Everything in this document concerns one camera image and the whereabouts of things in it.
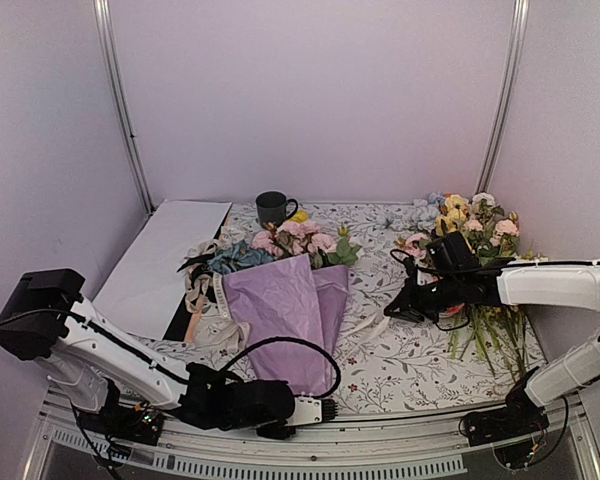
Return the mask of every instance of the table surface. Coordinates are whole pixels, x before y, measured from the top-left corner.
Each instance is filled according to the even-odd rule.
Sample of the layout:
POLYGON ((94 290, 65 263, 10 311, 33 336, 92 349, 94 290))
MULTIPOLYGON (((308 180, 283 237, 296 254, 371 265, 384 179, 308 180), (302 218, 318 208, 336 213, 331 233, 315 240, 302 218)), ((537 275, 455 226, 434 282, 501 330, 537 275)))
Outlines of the table surface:
MULTIPOLYGON (((351 229, 351 236, 363 247, 359 261, 350 271, 350 298, 341 332, 375 319, 404 283, 404 268, 389 252, 395 248, 398 236, 414 232, 415 225, 410 219, 415 207, 303 204, 301 208, 334 236, 338 226, 345 223, 351 229), (388 228, 387 218, 393 219, 388 228)), ((228 226, 230 234, 238 238, 261 230, 252 205, 234 204, 228 226)), ((513 385, 502 356, 492 349, 490 359, 495 375, 487 362, 478 358, 473 342, 462 360, 452 359, 448 348, 451 333, 438 330, 430 322, 415 324, 392 319, 379 336, 364 341, 377 323, 375 320, 366 328, 338 339, 334 358, 342 370, 342 383, 334 398, 343 414, 396 414, 499 401, 513 385)), ((200 328, 215 333, 223 324, 226 325, 216 307, 207 305, 200 328)), ((544 356, 530 326, 527 332, 526 351, 533 367, 543 363, 544 356)), ((469 329, 464 329, 462 335, 468 338, 469 329)), ((161 352, 213 368, 220 368, 237 353, 235 341, 211 348, 141 341, 161 352)), ((245 378, 255 378, 248 359, 239 362, 236 369, 245 378)))

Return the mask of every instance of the purple wrapping paper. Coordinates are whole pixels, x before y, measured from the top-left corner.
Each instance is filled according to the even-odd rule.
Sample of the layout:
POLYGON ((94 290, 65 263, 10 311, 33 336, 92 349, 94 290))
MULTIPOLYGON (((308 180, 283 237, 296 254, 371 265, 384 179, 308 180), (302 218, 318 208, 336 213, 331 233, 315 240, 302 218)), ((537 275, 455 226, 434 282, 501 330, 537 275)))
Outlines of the purple wrapping paper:
MULTIPOLYGON (((231 315, 251 326, 248 344, 265 338, 303 338, 333 352, 349 292, 345 266, 311 271, 300 255, 225 275, 231 315)), ((295 394, 319 395, 329 389, 331 366, 302 345, 275 343, 249 355, 258 378, 286 380, 295 394)))

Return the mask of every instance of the yellow flower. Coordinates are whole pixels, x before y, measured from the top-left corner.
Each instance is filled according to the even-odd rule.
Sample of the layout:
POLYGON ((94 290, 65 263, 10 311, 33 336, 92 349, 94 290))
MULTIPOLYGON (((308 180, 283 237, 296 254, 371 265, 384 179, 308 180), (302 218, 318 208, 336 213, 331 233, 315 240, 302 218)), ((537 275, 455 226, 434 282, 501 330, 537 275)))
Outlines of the yellow flower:
POLYGON ((449 213, 451 213, 453 210, 461 210, 466 216, 468 210, 467 202, 465 202, 464 198, 462 198, 460 195, 450 195, 449 198, 444 201, 444 204, 449 209, 449 213))
POLYGON ((467 214, 459 208, 451 208, 449 209, 449 213, 447 213, 447 218, 461 224, 467 220, 467 214))
POLYGON ((439 236, 443 236, 447 233, 455 232, 458 230, 456 222, 448 216, 440 216, 436 218, 436 233, 439 236))
POLYGON ((344 223, 341 223, 338 227, 338 236, 340 237, 348 237, 351 230, 344 223))
POLYGON ((304 223, 307 220, 309 220, 309 214, 307 214, 307 212, 305 212, 304 210, 298 210, 298 213, 296 213, 289 220, 296 223, 304 223))

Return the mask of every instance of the mug handle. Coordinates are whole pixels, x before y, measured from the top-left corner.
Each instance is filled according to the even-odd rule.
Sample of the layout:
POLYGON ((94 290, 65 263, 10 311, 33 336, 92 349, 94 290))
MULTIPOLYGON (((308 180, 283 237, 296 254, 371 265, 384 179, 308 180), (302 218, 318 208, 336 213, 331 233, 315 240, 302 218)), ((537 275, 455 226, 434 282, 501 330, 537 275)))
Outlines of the mug handle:
POLYGON ((298 212, 298 202, 295 198, 290 198, 289 200, 287 200, 287 204, 285 205, 284 208, 286 209, 290 203, 295 204, 295 207, 293 209, 293 212, 287 214, 287 220, 289 220, 291 217, 293 217, 298 212))

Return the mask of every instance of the white paper sheet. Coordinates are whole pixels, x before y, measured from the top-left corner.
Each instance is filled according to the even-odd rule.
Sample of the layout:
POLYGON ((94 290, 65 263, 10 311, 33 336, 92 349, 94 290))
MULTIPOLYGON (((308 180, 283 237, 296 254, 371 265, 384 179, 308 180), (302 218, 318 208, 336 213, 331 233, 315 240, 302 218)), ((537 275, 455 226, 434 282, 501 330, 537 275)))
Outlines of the white paper sheet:
POLYGON ((213 238, 230 203, 164 202, 94 300, 119 328, 162 339, 184 295, 177 272, 189 249, 213 238))

